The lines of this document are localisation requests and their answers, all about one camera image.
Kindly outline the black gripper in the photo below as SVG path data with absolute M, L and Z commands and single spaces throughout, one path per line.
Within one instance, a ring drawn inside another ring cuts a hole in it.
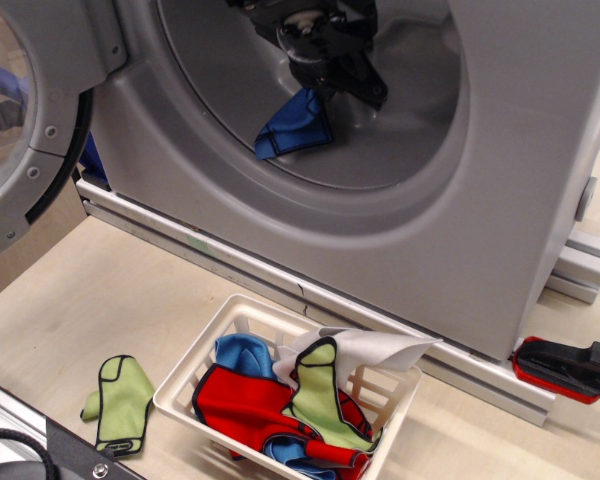
M 291 59 L 289 67 L 294 78 L 324 103 L 336 93 L 348 93 L 380 111 L 388 97 L 388 87 L 364 51 L 314 63 Z

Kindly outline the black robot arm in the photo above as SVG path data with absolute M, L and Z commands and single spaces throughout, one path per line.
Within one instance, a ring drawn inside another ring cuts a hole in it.
M 257 35 L 287 56 L 295 80 L 323 101 L 348 93 L 379 111 L 388 87 L 367 53 L 378 31 L 374 1 L 229 1 Z

